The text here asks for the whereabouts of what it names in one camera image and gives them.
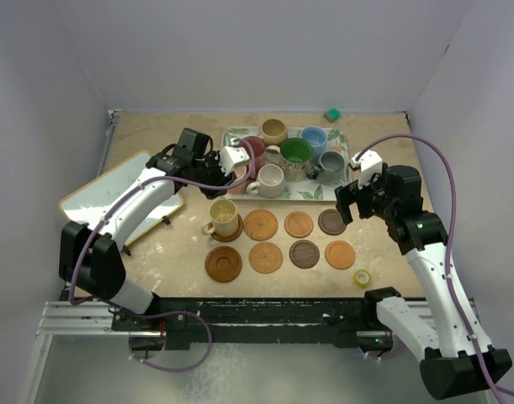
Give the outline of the dark wood coaster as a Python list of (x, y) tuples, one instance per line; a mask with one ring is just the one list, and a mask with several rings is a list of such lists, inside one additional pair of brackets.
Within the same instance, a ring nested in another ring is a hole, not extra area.
[(337, 236), (346, 230), (340, 213), (335, 209), (323, 210), (318, 217), (320, 229), (327, 235)]

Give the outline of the yellow mug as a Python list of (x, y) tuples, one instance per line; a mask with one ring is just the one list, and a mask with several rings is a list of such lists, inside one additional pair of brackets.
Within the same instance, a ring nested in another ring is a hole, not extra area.
[(209, 223), (203, 227), (202, 232), (205, 235), (230, 237), (238, 227), (236, 205), (229, 199), (217, 199), (209, 207)]

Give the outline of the floral serving tray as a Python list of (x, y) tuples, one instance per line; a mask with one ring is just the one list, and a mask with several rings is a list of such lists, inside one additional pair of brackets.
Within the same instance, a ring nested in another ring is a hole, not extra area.
[[(234, 138), (246, 138), (259, 135), (258, 126), (233, 126), (224, 130), (221, 139), (222, 146), (230, 145)], [(350, 160), (346, 135), (336, 128), (324, 128), (327, 135), (327, 152), (339, 153), (345, 161), (345, 168), (341, 176), (334, 184), (319, 183), (317, 180), (305, 178), (300, 182), (285, 182), (283, 192), (275, 200), (283, 201), (322, 201), (335, 202), (334, 189), (340, 185), (346, 185), (352, 181), (351, 169), (347, 165)]]

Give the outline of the light wood round coaster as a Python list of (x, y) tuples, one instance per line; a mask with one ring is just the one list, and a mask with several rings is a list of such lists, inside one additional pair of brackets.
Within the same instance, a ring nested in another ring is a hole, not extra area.
[(289, 213), (283, 222), (285, 231), (292, 237), (307, 237), (314, 229), (314, 222), (311, 217), (302, 211)]

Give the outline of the dark walnut round coaster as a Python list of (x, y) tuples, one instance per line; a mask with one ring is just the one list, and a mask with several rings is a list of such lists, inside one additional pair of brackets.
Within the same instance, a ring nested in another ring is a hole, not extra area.
[(320, 259), (320, 251), (313, 242), (299, 240), (289, 248), (289, 258), (298, 268), (313, 268)]

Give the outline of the brown ringed wooden saucer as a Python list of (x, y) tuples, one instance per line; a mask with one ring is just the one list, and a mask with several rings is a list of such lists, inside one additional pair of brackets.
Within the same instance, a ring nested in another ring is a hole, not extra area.
[(234, 233), (232, 233), (229, 236), (221, 236), (217, 234), (216, 232), (211, 233), (210, 235), (218, 242), (233, 242), (235, 239), (237, 239), (242, 232), (244, 231), (244, 220), (240, 215), (237, 216), (238, 221), (238, 227)]

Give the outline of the woven rattan coaster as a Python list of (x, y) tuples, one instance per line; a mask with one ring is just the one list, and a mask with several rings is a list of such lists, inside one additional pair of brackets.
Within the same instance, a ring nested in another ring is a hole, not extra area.
[(270, 210), (252, 210), (244, 219), (244, 230), (252, 240), (266, 241), (277, 232), (278, 219)]
[(260, 274), (270, 274), (283, 264), (281, 249), (272, 242), (259, 242), (249, 252), (249, 264)]

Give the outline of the large brown ringed saucer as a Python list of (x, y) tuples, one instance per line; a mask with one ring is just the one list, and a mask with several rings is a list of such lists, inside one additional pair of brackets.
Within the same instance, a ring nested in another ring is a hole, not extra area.
[(207, 254), (204, 267), (212, 280), (228, 283), (241, 273), (241, 255), (232, 247), (217, 247)]

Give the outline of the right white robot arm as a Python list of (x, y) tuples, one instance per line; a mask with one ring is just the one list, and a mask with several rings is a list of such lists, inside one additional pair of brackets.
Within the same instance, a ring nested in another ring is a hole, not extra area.
[(446, 253), (450, 238), (438, 215), (423, 208), (421, 175), (409, 166), (384, 166), (367, 183), (335, 190), (345, 224), (376, 216), (414, 270), (434, 324), (415, 314), (393, 288), (371, 290), (361, 312), (371, 329), (391, 329), (416, 357), (421, 379), (436, 400), (486, 391), (511, 368), (510, 354), (495, 348), (477, 319)]

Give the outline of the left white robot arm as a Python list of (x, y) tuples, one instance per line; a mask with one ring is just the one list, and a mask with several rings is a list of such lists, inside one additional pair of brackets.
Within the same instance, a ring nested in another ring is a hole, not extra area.
[(71, 290), (131, 311), (131, 321), (140, 329), (156, 327), (161, 318), (156, 297), (127, 277), (123, 247), (138, 225), (180, 188), (193, 185), (215, 199), (236, 181), (235, 168), (249, 161), (239, 141), (216, 150), (210, 136), (183, 129), (178, 141), (150, 157), (137, 179), (97, 219), (69, 221), (62, 228), (60, 277)]

